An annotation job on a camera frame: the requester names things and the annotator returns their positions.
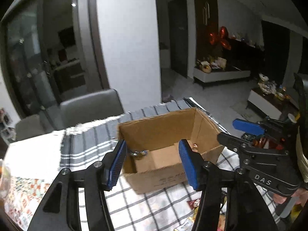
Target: screw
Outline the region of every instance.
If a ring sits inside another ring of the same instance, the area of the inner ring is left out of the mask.
[[[245,173],[245,170],[241,167],[236,169],[236,172],[238,172],[240,175],[243,175]]]
[[[67,167],[61,170],[61,174],[63,175],[68,174],[68,172],[69,172],[69,169]]]
[[[206,167],[210,167],[211,165],[212,165],[212,163],[210,161],[206,161],[205,164],[204,164],[204,166],[206,166]]]
[[[101,165],[103,165],[103,163],[101,161],[96,161],[95,163],[93,163],[93,165],[95,167],[100,167]]]

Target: gray floor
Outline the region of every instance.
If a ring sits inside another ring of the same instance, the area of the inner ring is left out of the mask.
[[[205,110],[209,111],[229,132],[240,137],[243,132],[232,127],[235,118],[243,117],[231,107],[248,99],[249,92],[257,86],[257,80],[234,81],[219,85],[208,85],[204,89],[193,84],[191,78],[184,78],[171,69],[161,70],[162,97],[172,95],[175,100],[192,97]]]

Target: sliding door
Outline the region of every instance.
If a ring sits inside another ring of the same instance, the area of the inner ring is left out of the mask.
[[[38,8],[32,0],[7,23],[9,69],[26,115],[38,114],[46,128],[55,128],[52,108],[57,101],[50,86],[39,44]]]

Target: finger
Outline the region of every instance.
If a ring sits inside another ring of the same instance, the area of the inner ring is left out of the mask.
[[[274,202],[276,202],[276,203],[278,203],[278,204],[282,204],[282,203],[284,203],[285,201],[286,201],[286,197],[282,197],[282,196],[280,196],[280,195],[278,195],[278,194],[274,194],[273,195],[273,200],[274,200]]]
[[[301,204],[301,199],[298,198],[298,200],[296,200],[295,205]]]
[[[305,206],[305,203],[306,203],[307,200],[308,200],[308,194],[301,194],[301,195],[299,196],[299,200],[300,200],[301,206],[304,207],[304,206]]]
[[[307,194],[307,193],[308,191],[306,189],[299,188],[294,192],[294,194],[292,194],[292,196],[300,196],[302,194]]]

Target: checkered tablecloth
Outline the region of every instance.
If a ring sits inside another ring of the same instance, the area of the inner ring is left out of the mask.
[[[223,132],[227,130],[218,123],[210,113],[200,107],[192,98],[190,102],[202,109],[209,118],[217,124]],[[172,101],[136,112],[111,117],[105,120],[90,122],[67,129],[61,144],[60,169],[68,167],[72,171],[87,168],[93,162],[101,160],[107,152],[117,144],[117,124],[144,117],[157,116],[170,111],[191,107],[185,100]],[[221,169],[235,170],[239,167],[238,155],[224,148],[219,156],[217,165]],[[275,221],[275,204],[268,191],[257,186]],[[118,183],[112,191],[105,192],[109,213],[115,230],[144,231],[170,230],[178,227],[193,212],[187,204],[188,200],[201,197],[201,192],[193,190],[188,183],[181,183],[146,194],[136,194],[125,180],[119,177]],[[79,189],[80,220],[82,230],[89,230],[84,201],[84,190]],[[226,204],[221,213],[226,212]]]

